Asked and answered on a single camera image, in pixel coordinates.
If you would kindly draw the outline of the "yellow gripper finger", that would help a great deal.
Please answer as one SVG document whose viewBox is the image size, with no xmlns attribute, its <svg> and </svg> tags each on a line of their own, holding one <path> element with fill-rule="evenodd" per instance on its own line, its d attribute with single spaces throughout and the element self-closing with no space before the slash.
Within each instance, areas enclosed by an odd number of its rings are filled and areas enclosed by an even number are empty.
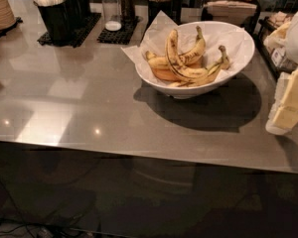
<svg viewBox="0 0 298 238">
<path fill-rule="evenodd" d="M 273 116 L 273 124 L 282 129 L 292 129 L 298 123 L 298 110 L 279 107 Z"/>
</svg>

